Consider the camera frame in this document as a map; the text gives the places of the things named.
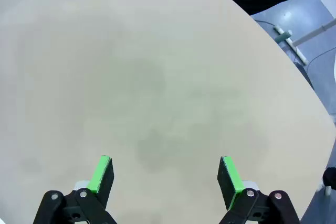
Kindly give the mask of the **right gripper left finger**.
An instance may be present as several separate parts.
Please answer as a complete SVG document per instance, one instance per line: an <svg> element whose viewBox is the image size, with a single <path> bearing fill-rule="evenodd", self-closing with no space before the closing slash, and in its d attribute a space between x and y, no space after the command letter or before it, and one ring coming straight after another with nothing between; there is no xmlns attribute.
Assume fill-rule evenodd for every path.
<svg viewBox="0 0 336 224"><path fill-rule="evenodd" d="M102 155L87 185L67 195L47 191L33 223L116 223L106 211L113 180L112 158Z"/></svg>

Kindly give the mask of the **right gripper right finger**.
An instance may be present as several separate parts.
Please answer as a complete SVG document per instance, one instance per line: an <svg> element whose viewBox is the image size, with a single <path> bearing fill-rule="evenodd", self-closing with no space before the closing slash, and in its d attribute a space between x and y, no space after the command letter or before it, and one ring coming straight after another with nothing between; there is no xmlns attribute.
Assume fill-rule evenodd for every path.
<svg viewBox="0 0 336 224"><path fill-rule="evenodd" d="M220 223L300 223L285 191L263 194L255 183L241 180L230 156L220 158L217 180L227 209Z"/></svg>

